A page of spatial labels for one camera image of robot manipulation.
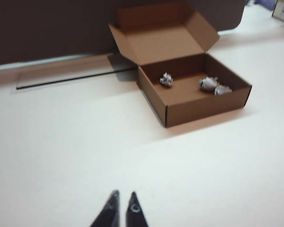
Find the black strip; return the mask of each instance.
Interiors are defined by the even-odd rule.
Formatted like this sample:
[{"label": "black strip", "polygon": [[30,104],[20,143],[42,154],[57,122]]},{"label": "black strip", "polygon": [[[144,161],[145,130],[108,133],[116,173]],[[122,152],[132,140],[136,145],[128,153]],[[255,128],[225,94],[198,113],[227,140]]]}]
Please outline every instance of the black strip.
[{"label": "black strip", "polygon": [[250,89],[249,89],[249,92],[248,92],[248,95],[247,95],[247,98],[246,98],[246,101],[245,101],[244,106],[245,106],[245,105],[246,105],[246,103],[247,103],[247,100],[248,100],[249,94],[250,94],[250,92],[251,92],[251,88],[252,88],[252,86],[250,86]]},{"label": "black strip", "polygon": [[165,107],[165,127],[167,127],[167,116],[168,116],[169,106]]},{"label": "black strip", "polygon": [[106,74],[111,74],[111,73],[119,73],[119,72],[126,72],[126,71],[131,71],[131,70],[136,70],[137,68],[129,68],[129,69],[124,69],[124,70],[116,70],[116,71],[111,71],[111,72],[103,72],[103,73],[98,73],[98,74],[93,74],[89,76],[84,76],[84,77],[76,77],[76,78],[70,78],[70,79],[63,79],[63,80],[57,80],[57,81],[52,81],[52,82],[46,82],[42,84],[34,84],[34,85],[28,85],[28,86],[23,86],[23,87],[16,87],[16,90],[22,90],[25,88],[31,88],[31,87],[39,87],[39,86],[44,86],[44,85],[49,85],[49,84],[56,84],[60,82],[66,82],[66,81],[72,81],[72,80],[77,80],[77,79],[85,79],[89,77],[96,77],[96,76],[103,76]]}]

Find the box flap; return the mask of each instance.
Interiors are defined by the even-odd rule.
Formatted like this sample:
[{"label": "box flap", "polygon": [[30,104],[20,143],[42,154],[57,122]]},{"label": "box flap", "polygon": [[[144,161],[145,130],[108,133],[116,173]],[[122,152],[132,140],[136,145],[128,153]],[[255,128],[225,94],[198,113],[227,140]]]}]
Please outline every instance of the box flap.
[{"label": "box flap", "polygon": [[109,27],[120,53],[138,65],[204,53],[219,39],[185,2],[119,9],[116,21]]}]

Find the open cardboard box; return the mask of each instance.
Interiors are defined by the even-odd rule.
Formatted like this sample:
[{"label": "open cardboard box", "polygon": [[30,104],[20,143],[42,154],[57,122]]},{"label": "open cardboard box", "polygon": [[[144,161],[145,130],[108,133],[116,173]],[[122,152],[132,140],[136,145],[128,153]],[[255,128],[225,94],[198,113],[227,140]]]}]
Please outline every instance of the open cardboard box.
[{"label": "open cardboard box", "polygon": [[[119,9],[109,25],[120,53],[139,65],[139,83],[166,127],[245,106],[251,85],[206,51],[217,31],[185,2]],[[159,83],[172,75],[172,88]],[[215,96],[200,90],[209,76],[233,92]]]}]

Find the dark panel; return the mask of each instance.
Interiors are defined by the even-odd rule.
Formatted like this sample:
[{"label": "dark panel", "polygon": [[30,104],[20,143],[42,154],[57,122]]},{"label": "dark panel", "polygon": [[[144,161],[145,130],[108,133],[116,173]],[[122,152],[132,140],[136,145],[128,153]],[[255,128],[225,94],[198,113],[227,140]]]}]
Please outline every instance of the dark panel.
[{"label": "dark panel", "polygon": [[[165,0],[0,0],[0,64],[114,47],[108,22],[121,7]],[[187,0],[217,30],[236,27],[245,0]]]}]

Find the white table surface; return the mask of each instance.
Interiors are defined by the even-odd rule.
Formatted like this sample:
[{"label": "white table surface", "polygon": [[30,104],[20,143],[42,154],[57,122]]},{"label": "white table surface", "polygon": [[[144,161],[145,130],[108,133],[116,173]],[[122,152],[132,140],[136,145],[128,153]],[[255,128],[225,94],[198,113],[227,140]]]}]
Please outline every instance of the white table surface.
[{"label": "white table surface", "polygon": [[209,51],[253,85],[246,107],[168,129],[135,71],[16,90],[27,69],[0,70],[0,227],[89,227],[113,189],[120,226],[135,190],[150,227],[284,227],[284,23],[270,16],[246,8]]}]

